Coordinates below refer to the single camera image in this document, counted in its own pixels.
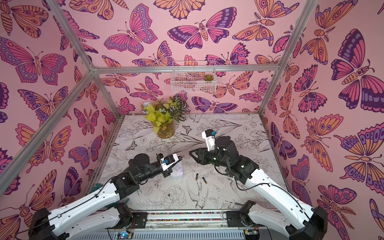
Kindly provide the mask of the white digital alarm clock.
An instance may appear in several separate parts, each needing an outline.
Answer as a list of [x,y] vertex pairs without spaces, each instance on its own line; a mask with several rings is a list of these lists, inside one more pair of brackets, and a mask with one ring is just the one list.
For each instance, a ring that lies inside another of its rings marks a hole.
[[184,175],[183,162],[179,161],[172,167],[171,177],[173,179],[181,179]]

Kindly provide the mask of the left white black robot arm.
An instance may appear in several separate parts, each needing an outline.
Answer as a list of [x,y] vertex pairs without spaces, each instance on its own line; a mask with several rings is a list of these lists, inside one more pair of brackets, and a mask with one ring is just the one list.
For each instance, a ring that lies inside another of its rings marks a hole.
[[108,180],[99,190],[66,206],[49,211],[38,210],[28,230],[30,240],[74,240],[93,231],[133,225],[133,214],[120,201],[138,191],[157,175],[167,177],[183,158],[177,154],[157,155],[150,163],[147,154],[129,160],[129,166]]

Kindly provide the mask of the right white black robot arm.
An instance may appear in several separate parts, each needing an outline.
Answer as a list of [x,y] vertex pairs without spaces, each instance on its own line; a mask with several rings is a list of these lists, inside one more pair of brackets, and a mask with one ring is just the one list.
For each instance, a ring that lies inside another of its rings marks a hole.
[[263,225],[290,240],[322,240],[328,230],[328,213],[297,199],[273,181],[258,164],[240,155],[230,137],[206,137],[206,148],[189,152],[200,165],[225,167],[225,173],[268,200],[277,211],[270,211],[248,201],[239,214],[246,221]]

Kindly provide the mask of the green plant in glass vase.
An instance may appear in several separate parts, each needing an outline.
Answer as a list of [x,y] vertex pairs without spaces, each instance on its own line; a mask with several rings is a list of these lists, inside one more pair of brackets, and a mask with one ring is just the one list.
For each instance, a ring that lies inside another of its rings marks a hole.
[[169,139],[175,134],[170,107],[168,103],[154,103],[143,107],[146,119],[153,125],[154,133],[161,139]]

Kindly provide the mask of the dark patterned leaf plant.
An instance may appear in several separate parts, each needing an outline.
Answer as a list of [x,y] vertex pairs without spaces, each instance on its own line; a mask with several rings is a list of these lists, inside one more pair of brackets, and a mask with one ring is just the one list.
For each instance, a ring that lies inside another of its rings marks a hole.
[[184,122],[186,120],[186,113],[189,112],[188,104],[186,101],[180,95],[175,95],[169,99],[168,104],[168,112],[170,113],[173,120],[175,120],[177,123]]

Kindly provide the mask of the small succulent in basket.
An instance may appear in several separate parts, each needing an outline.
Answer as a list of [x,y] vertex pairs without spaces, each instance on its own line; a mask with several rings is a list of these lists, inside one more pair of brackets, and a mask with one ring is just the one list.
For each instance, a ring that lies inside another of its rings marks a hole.
[[207,75],[204,76],[204,81],[206,81],[206,82],[211,82],[214,79],[215,79],[214,75],[211,75],[211,74],[207,74]]

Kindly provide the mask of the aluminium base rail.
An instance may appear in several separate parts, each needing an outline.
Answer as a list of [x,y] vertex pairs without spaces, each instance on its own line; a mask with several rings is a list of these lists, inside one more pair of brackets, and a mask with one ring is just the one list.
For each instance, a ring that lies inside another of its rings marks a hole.
[[295,226],[282,213],[254,206],[205,211],[133,211],[93,214],[63,230],[65,240],[287,240]]

